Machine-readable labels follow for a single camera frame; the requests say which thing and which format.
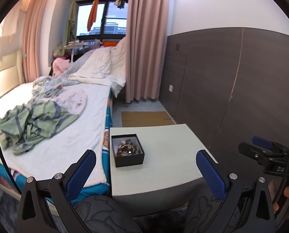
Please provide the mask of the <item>black jewelry box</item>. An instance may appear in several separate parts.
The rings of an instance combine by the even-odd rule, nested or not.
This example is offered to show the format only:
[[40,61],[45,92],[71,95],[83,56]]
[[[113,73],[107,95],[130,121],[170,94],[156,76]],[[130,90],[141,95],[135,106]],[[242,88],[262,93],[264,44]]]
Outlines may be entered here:
[[110,141],[116,167],[143,164],[145,152],[136,134],[112,135]]

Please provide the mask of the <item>silver bangle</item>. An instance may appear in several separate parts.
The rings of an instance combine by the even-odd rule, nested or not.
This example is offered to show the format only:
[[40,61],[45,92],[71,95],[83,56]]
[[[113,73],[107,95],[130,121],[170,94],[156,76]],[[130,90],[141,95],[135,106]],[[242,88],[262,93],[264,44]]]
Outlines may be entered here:
[[135,152],[135,147],[133,145],[124,145],[121,148],[121,152],[125,154],[133,154]]

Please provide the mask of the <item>white bedside table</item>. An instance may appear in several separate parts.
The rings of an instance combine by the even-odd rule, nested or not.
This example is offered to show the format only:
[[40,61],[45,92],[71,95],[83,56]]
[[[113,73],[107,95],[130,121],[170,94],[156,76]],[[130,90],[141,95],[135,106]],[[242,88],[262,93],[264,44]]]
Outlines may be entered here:
[[205,145],[186,124],[110,129],[110,136],[130,134],[137,135],[144,161],[116,167],[110,155],[113,199],[133,217],[184,207],[204,183],[196,153]]

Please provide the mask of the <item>green striped blanket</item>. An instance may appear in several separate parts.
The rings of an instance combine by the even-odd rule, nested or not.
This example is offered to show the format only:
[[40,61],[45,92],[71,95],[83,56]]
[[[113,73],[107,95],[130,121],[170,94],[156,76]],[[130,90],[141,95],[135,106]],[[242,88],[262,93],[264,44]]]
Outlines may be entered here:
[[37,100],[17,105],[0,119],[0,145],[19,156],[50,139],[79,118],[55,102]]

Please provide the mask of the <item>white printed shirt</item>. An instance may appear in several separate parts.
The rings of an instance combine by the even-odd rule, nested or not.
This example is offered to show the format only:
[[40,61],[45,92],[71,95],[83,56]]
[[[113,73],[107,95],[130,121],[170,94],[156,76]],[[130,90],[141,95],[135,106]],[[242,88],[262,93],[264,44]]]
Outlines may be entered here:
[[41,98],[43,101],[51,101],[66,109],[73,115],[82,115],[88,100],[88,96],[84,90],[62,90],[55,97]]

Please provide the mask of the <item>flattened cardboard sheet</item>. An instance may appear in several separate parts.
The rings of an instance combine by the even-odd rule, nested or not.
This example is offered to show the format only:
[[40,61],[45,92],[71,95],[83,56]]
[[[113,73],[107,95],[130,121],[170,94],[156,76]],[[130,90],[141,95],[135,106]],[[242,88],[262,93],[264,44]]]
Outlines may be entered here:
[[123,111],[122,127],[152,127],[175,125],[166,111]]

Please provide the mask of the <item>pink plush toy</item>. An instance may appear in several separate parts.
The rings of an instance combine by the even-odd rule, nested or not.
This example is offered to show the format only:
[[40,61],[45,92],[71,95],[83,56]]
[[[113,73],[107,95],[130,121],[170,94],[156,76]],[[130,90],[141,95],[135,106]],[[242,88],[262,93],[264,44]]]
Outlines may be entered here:
[[53,61],[53,77],[58,77],[72,66],[69,59],[57,58]]

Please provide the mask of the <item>white duvet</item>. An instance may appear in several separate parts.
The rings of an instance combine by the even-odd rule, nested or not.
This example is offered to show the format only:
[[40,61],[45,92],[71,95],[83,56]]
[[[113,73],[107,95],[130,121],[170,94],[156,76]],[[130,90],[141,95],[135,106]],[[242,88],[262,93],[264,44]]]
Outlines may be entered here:
[[109,86],[114,97],[117,97],[126,84],[126,40],[124,37],[115,47],[95,50],[82,67],[69,75],[68,79],[85,84]]

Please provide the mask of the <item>pink curtain left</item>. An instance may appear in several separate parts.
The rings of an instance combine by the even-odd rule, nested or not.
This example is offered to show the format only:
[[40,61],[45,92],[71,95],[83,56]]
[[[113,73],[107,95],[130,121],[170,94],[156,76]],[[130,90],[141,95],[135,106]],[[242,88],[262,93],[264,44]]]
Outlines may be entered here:
[[40,33],[47,0],[30,0],[25,13],[22,40],[22,66],[24,81],[30,83],[40,76]]

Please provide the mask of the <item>pink curtain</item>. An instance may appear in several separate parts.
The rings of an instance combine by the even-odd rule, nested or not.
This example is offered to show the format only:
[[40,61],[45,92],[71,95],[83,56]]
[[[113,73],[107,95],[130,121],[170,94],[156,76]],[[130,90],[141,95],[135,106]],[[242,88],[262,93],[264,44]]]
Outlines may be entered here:
[[169,0],[129,0],[126,31],[125,101],[157,99]]
[[30,83],[40,76],[40,33],[47,0],[30,0],[25,13],[22,40],[22,66],[24,81]]

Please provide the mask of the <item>small folding bed table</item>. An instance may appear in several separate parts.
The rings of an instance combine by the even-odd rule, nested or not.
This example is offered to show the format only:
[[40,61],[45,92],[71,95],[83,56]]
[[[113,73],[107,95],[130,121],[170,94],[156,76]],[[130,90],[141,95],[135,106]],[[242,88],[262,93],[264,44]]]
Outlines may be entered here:
[[79,48],[83,48],[83,47],[91,47],[90,44],[87,44],[85,42],[81,42],[81,43],[74,43],[74,44],[68,44],[65,45],[63,48],[65,50],[71,50],[71,59],[70,62],[73,62],[73,57],[74,57],[74,51],[79,49]]

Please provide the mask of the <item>green curtain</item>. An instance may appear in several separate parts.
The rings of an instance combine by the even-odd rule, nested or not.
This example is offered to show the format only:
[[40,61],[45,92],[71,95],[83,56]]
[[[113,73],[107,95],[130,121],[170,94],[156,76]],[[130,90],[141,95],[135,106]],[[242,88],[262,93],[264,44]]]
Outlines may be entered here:
[[74,42],[76,40],[77,15],[78,3],[76,1],[72,1],[65,26],[63,46],[66,46],[69,42]]

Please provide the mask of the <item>window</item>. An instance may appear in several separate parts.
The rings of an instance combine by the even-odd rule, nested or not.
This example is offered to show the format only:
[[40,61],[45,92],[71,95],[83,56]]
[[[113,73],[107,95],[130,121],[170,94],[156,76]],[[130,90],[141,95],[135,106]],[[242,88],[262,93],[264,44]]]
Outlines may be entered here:
[[127,31],[128,0],[99,0],[96,22],[88,32],[87,22],[93,1],[77,1],[77,39],[81,41],[94,38],[102,41],[123,39]]

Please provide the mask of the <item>orange hanging cloth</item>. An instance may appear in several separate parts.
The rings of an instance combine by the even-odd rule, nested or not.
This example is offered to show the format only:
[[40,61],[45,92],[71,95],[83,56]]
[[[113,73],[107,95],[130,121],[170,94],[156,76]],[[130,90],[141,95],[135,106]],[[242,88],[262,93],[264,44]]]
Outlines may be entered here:
[[88,22],[87,22],[88,32],[91,31],[93,23],[96,22],[98,4],[99,4],[99,0],[94,0],[92,3],[92,8],[91,8]]

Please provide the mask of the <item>pink curtain right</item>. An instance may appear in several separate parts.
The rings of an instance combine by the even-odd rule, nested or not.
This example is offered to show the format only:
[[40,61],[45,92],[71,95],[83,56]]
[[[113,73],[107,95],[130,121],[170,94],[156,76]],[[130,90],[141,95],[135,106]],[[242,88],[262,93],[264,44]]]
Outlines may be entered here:
[[129,0],[126,31],[125,101],[157,99],[169,0]]

